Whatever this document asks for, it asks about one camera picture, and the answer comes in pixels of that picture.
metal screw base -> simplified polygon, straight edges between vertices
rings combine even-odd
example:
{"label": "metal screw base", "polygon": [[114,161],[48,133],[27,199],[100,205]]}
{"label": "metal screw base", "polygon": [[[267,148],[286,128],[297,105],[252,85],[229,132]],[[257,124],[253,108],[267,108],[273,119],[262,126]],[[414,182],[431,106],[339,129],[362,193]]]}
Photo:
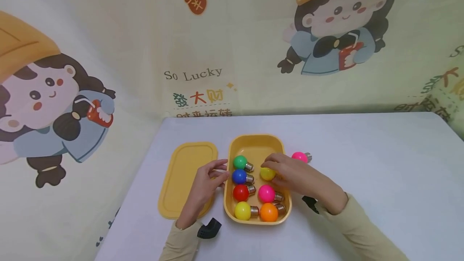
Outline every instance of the metal screw base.
{"label": "metal screw base", "polygon": [[277,208],[279,215],[285,215],[287,212],[287,209],[285,209],[285,206],[281,203],[275,203],[274,206]]}
{"label": "metal screw base", "polygon": [[256,206],[251,206],[251,217],[256,218],[259,216],[259,208]]}
{"label": "metal screw base", "polygon": [[245,164],[245,171],[246,172],[253,172],[254,170],[255,170],[255,167],[253,166],[253,164],[251,164],[249,162],[247,164]]}
{"label": "metal screw base", "polygon": [[254,185],[249,185],[247,188],[248,188],[248,193],[250,194],[250,196],[256,193],[256,187]]}
{"label": "metal screw base", "polygon": [[254,184],[255,182],[255,177],[252,176],[252,175],[246,175],[246,181],[245,181],[247,184]]}
{"label": "metal screw base", "polygon": [[310,163],[311,160],[313,160],[313,156],[312,156],[311,153],[309,153],[309,152],[306,152],[305,155],[306,155],[306,157],[308,158],[308,163]]}
{"label": "metal screw base", "polygon": [[278,191],[275,192],[275,197],[274,200],[276,202],[281,202],[284,200],[284,195],[282,193],[279,193]]}

cartoon eye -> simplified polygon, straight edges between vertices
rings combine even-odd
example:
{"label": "cartoon eye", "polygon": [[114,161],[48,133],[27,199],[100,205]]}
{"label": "cartoon eye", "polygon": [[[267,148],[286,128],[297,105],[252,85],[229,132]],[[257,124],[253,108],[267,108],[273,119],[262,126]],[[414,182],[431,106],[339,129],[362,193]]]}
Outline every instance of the cartoon eye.
{"label": "cartoon eye", "polygon": [[52,78],[46,78],[45,79],[45,84],[47,84],[50,87],[55,86],[55,81]]}
{"label": "cartoon eye", "polygon": [[37,92],[36,90],[31,91],[31,92],[29,93],[29,96],[30,96],[32,99],[34,99],[34,100],[40,99],[40,93]]}
{"label": "cartoon eye", "polygon": [[343,7],[339,6],[339,7],[335,8],[335,11],[333,13],[335,15],[339,15],[340,13],[342,13],[342,10],[343,10]]}
{"label": "cartoon eye", "polygon": [[358,10],[359,8],[361,8],[361,2],[358,1],[353,5],[353,10]]}

light bulb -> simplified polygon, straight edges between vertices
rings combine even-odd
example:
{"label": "light bulb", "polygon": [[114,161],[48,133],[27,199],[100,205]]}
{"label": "light bulb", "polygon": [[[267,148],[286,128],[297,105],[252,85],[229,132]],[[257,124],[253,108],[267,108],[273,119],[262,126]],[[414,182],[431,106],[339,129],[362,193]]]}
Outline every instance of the light bulb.
{"label": "light bulb", "polygon": [[295,152],[291,158],[294,158],[296,160],[301,160],[303,161],[304,163],[309,163],[313,157],[311,155],[311,153],[309,152],[306,152],[306,153],[303,153],[303,152]]}
{"label": "light bulb", "polygon": [[233,159],[233,166],[238,170],[245,170],[246,172],[255,170],[253,164],[249,163],[247,158],[243,155],[238,155]]}
{"label": "light bulb", "polygon": [[285,215],[285,213],[287,212],[287,209],[285,209],[285,206],[283,204],[274,203],[273,205],[275,206],[275,208],[279,212],[279,215]]}
{"label": "light bulb", "polygon": [[270,185],[265,184],[259,188],[258,197],[263,203],[281,202],[284,200],[284,195],[275,191]]}
{"label": "light bulb", "polygon": [[259,210],[259,215],[265,222],[275,222],[279,217],[279,212],[272,203],[265,203]]}
{"label": "light bulb", "polygon": [[259,175],[267,181],[271,181],[272,179],[275,178],[276,172],[269,167],[261,167],[261,170],[259,172]]}
{"label": "light bulb", "polygon": [[249,196],[256,193],[256,187],[254,185],[243,185],[239,184],[233,189],[233,197],[239,202],[244,202]]}
{"label": "light bulb", "polygon": [[235,218],[248,221],[250,218],[259,216],[259,208],[250,206],[247,202],[240,202],[235,205]]}
{"label": "light bulb", "polygon": [[245,170],[235,170],[232,173],[232,181],[235,184],[254,184],[255,178],[252,175],[249,175]]}

white tablecloth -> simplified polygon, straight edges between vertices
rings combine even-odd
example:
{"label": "white tablecloth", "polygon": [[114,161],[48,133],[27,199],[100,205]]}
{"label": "white tablecloth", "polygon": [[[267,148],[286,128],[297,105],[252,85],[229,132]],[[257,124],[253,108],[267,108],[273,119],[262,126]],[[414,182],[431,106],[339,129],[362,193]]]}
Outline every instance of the white tablecloth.
{"label": "white tablecloth", "polygon": [[[437,115],[418,112],[167,118],[96,261],[158,260],[173,221],[159,215],[157,201],[177,146],[210,141],[227,158],[235,137],[258,133],[280,138],[287,154],[311,152],[311,165],[352,193],[411,260],[464,258],[464,142]],[[196,260],[357,260],[332,225],[299,196],[293,203],[281,225],[241,225],[218,190],[202,221],[216,218],[222,228],[201,242]]]}

yellow plastic container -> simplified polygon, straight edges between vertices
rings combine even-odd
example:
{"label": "yellow plastic container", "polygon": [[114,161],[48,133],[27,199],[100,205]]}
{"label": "yellow plastic container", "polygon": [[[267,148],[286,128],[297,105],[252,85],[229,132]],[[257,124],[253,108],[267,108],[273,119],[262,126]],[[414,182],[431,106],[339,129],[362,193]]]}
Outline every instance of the yellow plastic container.
{"label": "yellow plastic container", "polygon": [[[218,150],[211,142],[184,143],[176,148],[159,194],[159,213],[167,219],[177,219],[187,201],[197,169],[217,159]],[[201,210],[199,218],[208,212],[212,203],[213,198]]]}
{"label": "yellow plastic container", "polygon": [[263,184],[271,185],[275,191],[279,191],[284,195],[284,201],[281,203],[287,209],[285,215],[279,216],[275,222],[263,222],[258,218],[251,218],[248,221],[242,221],[234,216],[235,205],[238,203],[233,198],[233,189],[235,184],[232,182],[232,178],[229,178],[226,181],[226,188],[224,190],[224,209],[226,210],[227,215],[236,222],[248,225],[278,225],[284,222],[290,215],[292,209],[291,196],[290,192],[277,187],[272,182],[263,180],[260,175],[260,166],[268,157],[269,154],[280,152],[284,153],[284,145],[277,137],[273,135],[242,135],[235,138],[229,147],[229,162],[227,163],[227,170],[232,174],[235,170],[233,166],[233,160],[238,155],[243,155],[246,157],[249,163],[254,165],[254,171],[248,172],[248,174],[253,175],[255,178],[254,186],[256,187],[256,194],[250,196],[247,200],[247,203],[250,206],[257,206],[259,209],[263,205],[258,199],[258,190]]}

